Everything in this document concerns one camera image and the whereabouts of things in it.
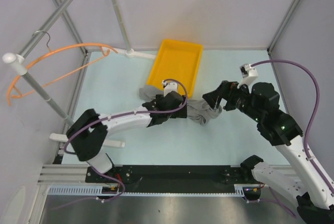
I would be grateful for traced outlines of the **grey tank top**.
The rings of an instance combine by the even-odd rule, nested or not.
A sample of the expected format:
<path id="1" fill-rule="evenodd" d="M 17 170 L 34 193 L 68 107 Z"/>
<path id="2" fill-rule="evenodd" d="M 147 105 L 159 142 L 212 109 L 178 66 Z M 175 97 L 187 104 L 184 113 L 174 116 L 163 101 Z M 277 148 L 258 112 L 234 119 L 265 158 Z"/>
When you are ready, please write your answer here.
<path id="1" fill-rule="evenodd" d="M 164 92 L 154 86 L 144 85 L 139 88 L 139 97 L 145 102 L 152 101 L 156 95 L 163 95 Z M 187 116 L 189 119 L 200 125 L 206 125 L 210 120 L 216 119 L 222 113 L 222 106 L 212 109 L 204 99 L 187 101 Z"/>

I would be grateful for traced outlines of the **orange wire hanger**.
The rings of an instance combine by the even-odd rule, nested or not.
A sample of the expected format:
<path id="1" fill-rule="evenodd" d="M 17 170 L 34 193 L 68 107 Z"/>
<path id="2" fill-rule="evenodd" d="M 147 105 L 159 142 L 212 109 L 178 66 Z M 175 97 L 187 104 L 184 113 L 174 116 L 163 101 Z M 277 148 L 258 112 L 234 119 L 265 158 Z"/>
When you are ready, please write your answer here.
<path id="1" fill-rule="evenodd" d="M 54 51 L 56 49 L 60 49 L 62 47 L 74 44 L 71 43 L 70 40 L 67 40 L 68 37 L 69 36 L 60 36 L 60 38 L 58 37 L 59 39 L 56 39 L 56 43 L 50 44 L 52 45 L 51 49 Z M 4 35 L 1 37 L 1 106 L 4 106 L 8 109 L 8 88 L 18 75 L 13 69 L 11 69 L 2 61 L 2 56 L 8 52 L 17 53 L 18 50 L 15 50 L 14 48 L 15 46 L 18 46 L 17 43 L 19 43 L 19 41 L 17 41 L 15 37 L 8 37 Z M 106 43 L 107 45 L 112 46 L 109 42 L 105 40 L 102 41 L 91 39 L 85 43 Z M 28 60 L 25 61 L 27 62 L 26 65 L 34 62 L 47 52 L 48 50 L 45 46 L 40 45 L 40 48 L 36 46 L 36 48 L 28 56 Z M 32 66 L 28 71 L 41 85 L 45 85 L 81 67 L 81 63 L 83 62 L 83 60 L 84 56 L 80 53 L 80 50 L 73 48 L 53 54 L 52 56 L 41 60 L 40 62 Z M 75 86 L 75 79 L 78 76 L 77 72 L 67 75 L 67 77 L 64 77 L 63 79 L 55 81 L 54 83 L 44 87 L 44 89 L 46 89 L 51 97 L 55 99 L 55 101 L 62 108 L 67 107 L 70 103 L 71 93 Z M 19 81 L 17 81 L 16 87 L 20 92 L 22 92 L 22 95 L 29 93 L 33 90 L 33 88 L 31 87 L 29 88 L 29 85 L 23 80 L 23 78 L 20 78 Z M 26 103 L 26 105 L 33 105 L 34 103 L 36 105 L 40 105 L 42 104 L 42 102 L 43 100 L 41 100 L 36 92 L 32 92 L 29 95 L 18 99 L 11 97 L 11 105 L 13 106 L 23 106 L 24 103 Z"/>

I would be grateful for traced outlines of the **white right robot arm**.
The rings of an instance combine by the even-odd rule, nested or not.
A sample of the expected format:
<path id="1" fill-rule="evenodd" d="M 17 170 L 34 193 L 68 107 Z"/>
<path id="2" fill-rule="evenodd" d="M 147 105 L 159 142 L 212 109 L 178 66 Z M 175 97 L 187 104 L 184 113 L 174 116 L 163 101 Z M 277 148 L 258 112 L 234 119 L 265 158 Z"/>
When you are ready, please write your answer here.
<path id="1" fill-rule="evenodd" d="M 292 116 L 279 109 L 280 96 L 272 84 L 258 82 L 249 88 L 224 80 L 203 99 L 213 109 L 225 100 L 224 110 L 238 109 L 254 120 L 261 136 L 286 158 L 300 178 L 297 182 L 253 155 L 241 163 L 245 182 L 267 184 L 293 204 L 306 223 L 333 223 L 333 192 L 316 171 L 321 167 L 316 158 L 307 157 L 301 128 Z"/>

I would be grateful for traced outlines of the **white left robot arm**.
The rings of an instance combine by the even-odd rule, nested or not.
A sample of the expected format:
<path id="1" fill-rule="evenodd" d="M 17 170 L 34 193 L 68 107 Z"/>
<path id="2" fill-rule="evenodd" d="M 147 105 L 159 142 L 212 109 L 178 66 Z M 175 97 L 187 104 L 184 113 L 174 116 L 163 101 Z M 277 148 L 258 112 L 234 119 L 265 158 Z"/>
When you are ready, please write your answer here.
<path id="1" fill-rule="evenodd" d="M 166 95 L 157 95 L 136 110 L 119 114 L 98 114 L 94 109 L 86 110 L 67 131 L 64 152 L 88 163 L 102 181 L 109 182 L 115 177 L 115 169 L 111 158 L 102 151 L 107 137 L 133 128 L 160 125 L 168 119 L 186 118 L 186 105 L 187 95 L 171 91 Z"/>

